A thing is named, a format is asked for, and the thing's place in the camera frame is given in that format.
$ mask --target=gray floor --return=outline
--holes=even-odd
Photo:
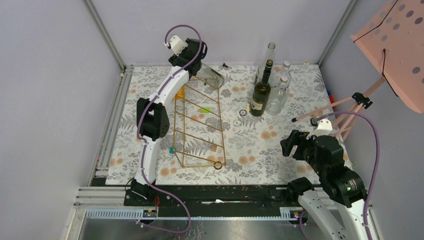
[[[287,221],[264,220],[196,220],[185,234],[140,228],[133,220],[86,219],[81,240],[304,240],[299,227],[286,226]],[[170,229],[182,230],[182,220],[156,220],[151,223]],[[310,239],[324,240],[316,226],[306,226]]]

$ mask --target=leaf pattern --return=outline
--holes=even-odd
[[[288,182],[307,177],[313,184],[318,183],[318,176],[304,161],[297,161],[291,157],[284,157],[280,141],[287,138],[293,129],[311,131],[309,118],[292,122],[293,117],[321,108],[330,103],[321,72],[317,65],[292,65],[292,84],[288,89],[289,98],[283,111],[277,116],[264,113],[260,117],[250,113],[240,115],[240,110],[246,109],[253,92],[253,80],[256,73],[255,66],[233,65],[228,68],[211,66],[225,77],[224,85],[219,89],[218,106],[201,95],[191,94],[188,90],[186,98],[199,106],[208,107],[213,113],[222,114],[222,128],[224,129],[224,145],[226,166],[221,170],[213,167],[182,168],[174,154],[170,153],[173,144],[174,101],[167,108],[171,128],[162,139],[156,165],[156,184],[163,185],[243,185],[243,184],[287,184]],[[131,79],[125,106],[119,122],[119,128],[113,146],[106,184],[125,184],[134,177],[139,164],[141,142],[136,139],[136,104],[140,97],[148,97],[164,81],[171,67],[143,66],[136,67]],[[217,96],[213,90],[203,82],[194,80],[187,83],[201,93]],[[177,104],[177,111],[185,113],[202,123],[221,128],[219,118],[209,112],[201,112],[198,107],[186,103],[185,109]],[[186,120],[185,130],[193,136],[201,137],[220,145],[221,132],[204,126],[195,121]],[[183,135],[176,134],[175,148],[183,149]],[[346,152],[343,141],[340,144]],[[205,158],[211,154],[211,144],[196,138],[187,138],[185,150],[196,156]],[[346,155],[345,165],[351,167]]]

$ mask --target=wire rack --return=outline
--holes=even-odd
[[[175,96],[172,147],[183,168],[227,165],[219,96],[219,88],[197,76]]]

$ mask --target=brown ring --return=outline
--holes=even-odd
[[[222,164],[223,164],[222,162],[216,161],[216,162],[213,163],[213,168],[216,169],[216,170],[220,170],[220,169],[223,168]]]

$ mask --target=pink perforated panel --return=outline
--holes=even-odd
[[[389,0],[353,40],[378,26],[395,4]],[[374,67],[382,72],[403,102],[424,113],[424,0],[398,0],[381,26],[355,43]]]

